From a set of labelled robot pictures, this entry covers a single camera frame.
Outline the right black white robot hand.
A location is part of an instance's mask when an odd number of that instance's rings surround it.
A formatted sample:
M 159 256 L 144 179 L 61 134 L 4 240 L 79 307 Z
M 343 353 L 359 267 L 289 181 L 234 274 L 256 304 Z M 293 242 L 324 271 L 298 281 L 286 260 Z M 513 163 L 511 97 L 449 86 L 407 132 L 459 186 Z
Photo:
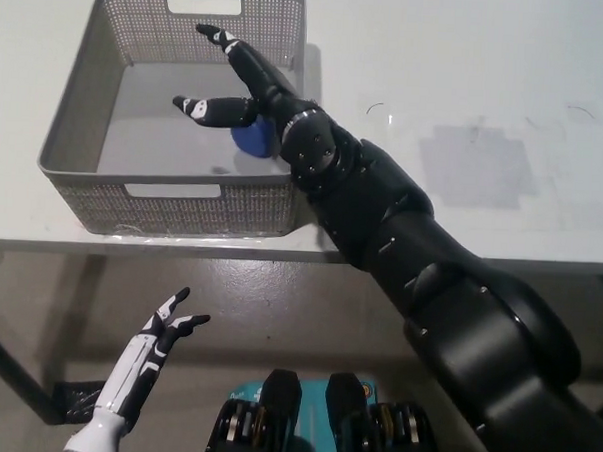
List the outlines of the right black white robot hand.
M 200 23 L 196 30 L 222 49 L 249 96 L 204 100 L 175 96 L 173 105 L 186 117 L 202 127 L 223 129 L 248 127 L 264 117 L 274 123 L 280 137 L 300 122 L 323 122 L 322 109 L 301 98 L 285 75 L 249 43 L 213 25 Z

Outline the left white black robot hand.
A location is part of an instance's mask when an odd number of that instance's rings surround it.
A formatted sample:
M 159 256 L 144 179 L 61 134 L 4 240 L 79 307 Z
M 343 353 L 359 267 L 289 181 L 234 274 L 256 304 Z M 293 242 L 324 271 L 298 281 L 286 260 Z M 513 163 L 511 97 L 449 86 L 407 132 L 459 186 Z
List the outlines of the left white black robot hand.
M 96 401 L 95 409 L 123 417 L 128 432 L 135 427 L 176 341 L 210 320 L 209 315 L 173 316 L 189 293 L 185 287 L 169 297 L 130 339 Z

